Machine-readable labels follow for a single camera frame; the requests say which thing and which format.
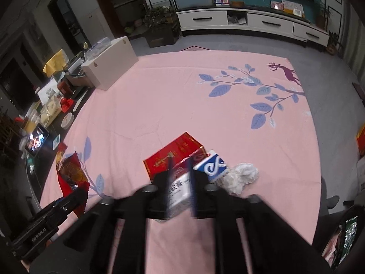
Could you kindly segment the white TV cabinet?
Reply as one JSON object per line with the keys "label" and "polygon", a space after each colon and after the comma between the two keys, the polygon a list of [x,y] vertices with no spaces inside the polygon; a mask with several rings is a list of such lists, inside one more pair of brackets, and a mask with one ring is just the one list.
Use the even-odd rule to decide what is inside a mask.
{"label": "white TV cabinet", "polygon": [[315,25],[288,14],[237,8],[200,8],[177,12],[181,30],[235,30],[259,32],[311,42],[326,47],[329,34]]}

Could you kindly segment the white blue medicine box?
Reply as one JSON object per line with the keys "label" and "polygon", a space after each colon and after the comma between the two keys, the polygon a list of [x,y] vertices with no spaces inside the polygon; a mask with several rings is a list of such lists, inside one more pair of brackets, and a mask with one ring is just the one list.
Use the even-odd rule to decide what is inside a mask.
{"label": "white blue medicine box", "polygon": [[[222,158],[210,150],[207,157],[194,167],[196,171],[202,171],[208,177],[209,183],[218,187],[223,186],[223,179],[229,172],[229,167]],[[173,181],[168,189],[167,220],[174,218],[191,206],[190,175],[187,168],[178,167]]]}

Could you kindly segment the pink patterned tablecloth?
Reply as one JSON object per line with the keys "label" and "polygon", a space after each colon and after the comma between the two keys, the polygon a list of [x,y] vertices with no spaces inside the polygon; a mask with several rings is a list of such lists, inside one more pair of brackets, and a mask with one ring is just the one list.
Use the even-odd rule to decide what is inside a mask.
{"label": "pink patterned tablecloth", "polygon": [[[255,53],[143,56],[107,91],[95,90],[65,138],[90,183],[83,215],[151,184],[143,161],[185,132],[229,169],[253,164],[258,178],[241,195],[220,188],[258,195],[312,245],[321,197],[313,118],[290,62]],[[61,235],[80,218],[70,216]],[[145,273],[216,273],[214,221],[194,216],[192,196],[174,218],[148,219]]]}

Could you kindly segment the white storage box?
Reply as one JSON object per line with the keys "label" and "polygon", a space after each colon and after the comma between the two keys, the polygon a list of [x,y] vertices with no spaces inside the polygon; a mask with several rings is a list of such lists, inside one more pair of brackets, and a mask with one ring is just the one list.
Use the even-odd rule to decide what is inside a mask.
{"label": "white storage box", "polygon": [[107,91],[137,61],[128,37],[124,36],[112,40],[111,46],[95,59],[85,61],[81,68],[95,88]]}

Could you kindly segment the grey curtain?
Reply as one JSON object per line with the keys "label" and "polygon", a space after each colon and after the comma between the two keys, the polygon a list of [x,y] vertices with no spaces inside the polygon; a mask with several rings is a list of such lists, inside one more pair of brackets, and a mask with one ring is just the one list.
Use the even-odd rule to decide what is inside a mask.
{"label": "grey curtain", "polygon": [[364,84],[364,23],[349,0],[344,0],[343,59]]}

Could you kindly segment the black trash bin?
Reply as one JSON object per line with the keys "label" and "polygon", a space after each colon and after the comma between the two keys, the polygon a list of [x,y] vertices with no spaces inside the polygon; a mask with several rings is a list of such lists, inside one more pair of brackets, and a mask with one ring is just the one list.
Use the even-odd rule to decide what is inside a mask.
{"label": "black trash bin", "polygon": [[333,273],[364,273],[364,207],[321,216],[313,245]]}

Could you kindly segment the red cigarette box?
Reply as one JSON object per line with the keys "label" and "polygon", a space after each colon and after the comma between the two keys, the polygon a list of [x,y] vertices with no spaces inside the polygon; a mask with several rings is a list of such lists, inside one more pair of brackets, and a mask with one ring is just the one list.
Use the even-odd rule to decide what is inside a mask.
{"label": "red cigarette box", "polygon": [[150,180],[153,181],[157,174],[169,169],[169,160],[172,160],[172,178],[174,181],[187,173],[190,159],[192,166],[195,166],[206,157],[207,152],[204,146],[192,135],[185,132],[144,160],[143,163]]}

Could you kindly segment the white tissue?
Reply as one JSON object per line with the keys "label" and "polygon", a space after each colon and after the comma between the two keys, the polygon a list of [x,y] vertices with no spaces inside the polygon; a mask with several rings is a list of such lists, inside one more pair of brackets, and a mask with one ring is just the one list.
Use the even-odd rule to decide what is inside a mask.
{"label": "white tissue", "polygon": [[251,163],[240,163],[230,169],[223,178],[223,187],[234,195],[241,195],[243,189],[255,182],[259,170]]}

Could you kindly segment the potted plant by cabinet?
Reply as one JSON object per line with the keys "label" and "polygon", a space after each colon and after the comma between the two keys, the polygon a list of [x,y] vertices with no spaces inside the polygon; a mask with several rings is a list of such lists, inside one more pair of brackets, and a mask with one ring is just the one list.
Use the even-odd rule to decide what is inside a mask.
{"label": "potted plant by cabinet", "polygon": [[146,13],[143,22],[147,26],[144,38],[150,48],[174,45],[180,36],[180,23],[175,8],[157,6]]}

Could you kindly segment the red orange carton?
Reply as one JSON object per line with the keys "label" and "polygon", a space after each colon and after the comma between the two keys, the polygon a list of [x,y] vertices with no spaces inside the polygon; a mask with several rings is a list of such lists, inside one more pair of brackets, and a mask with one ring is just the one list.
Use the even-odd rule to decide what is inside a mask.
{"label": "red orange carton", "polygon": [[365,154],[365,124],[357,132],[356,142],[357,142],[357,147],[358,147],[360,156],[364,156],[364,154]]}

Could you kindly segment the red snack wrapper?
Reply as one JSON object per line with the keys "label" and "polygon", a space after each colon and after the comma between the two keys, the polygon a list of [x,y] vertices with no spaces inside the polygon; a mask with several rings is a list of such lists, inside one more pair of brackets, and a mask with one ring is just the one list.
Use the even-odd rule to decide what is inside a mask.
{"label": "red snack wrapper", "polygon": [[76,216],[80,218],[85,213],[90,183],[82,170],[77,152],[66,154],[65,151],[67,148],[68,146],[64,142],[61,142],[57,147],[57,179],[63,196],[72,194],[77,188],[83,190],[85,194],[84,199],[74,210]]}

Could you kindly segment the phone with lit screen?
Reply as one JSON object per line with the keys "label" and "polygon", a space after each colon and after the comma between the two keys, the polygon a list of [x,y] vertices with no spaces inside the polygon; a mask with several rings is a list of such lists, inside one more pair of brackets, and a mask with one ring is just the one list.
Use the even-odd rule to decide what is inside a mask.
{"label": "phone with lit screen", "polygon": [[37,156],[49,135],[50,133],[46,128],[44,128],[41,124],[37,124],[33,132],[30,133],[25,144],[25,150],[27,153],[33,157]]}

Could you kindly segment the potted plant on floor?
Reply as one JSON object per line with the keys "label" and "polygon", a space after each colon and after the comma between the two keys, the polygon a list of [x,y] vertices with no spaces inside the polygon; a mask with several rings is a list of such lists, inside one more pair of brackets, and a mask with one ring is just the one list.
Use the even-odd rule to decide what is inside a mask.
{"label": "potted plant on floor", "polygon": [[326,50],[330,55],[333,56],[343,49],[343,45],[341,44],[341,42],[339,40],[339,34],[334,33],[334,32],[329,32],[328,34],[329,34],[329,37],[328,37],[328,44],[327,44]]}

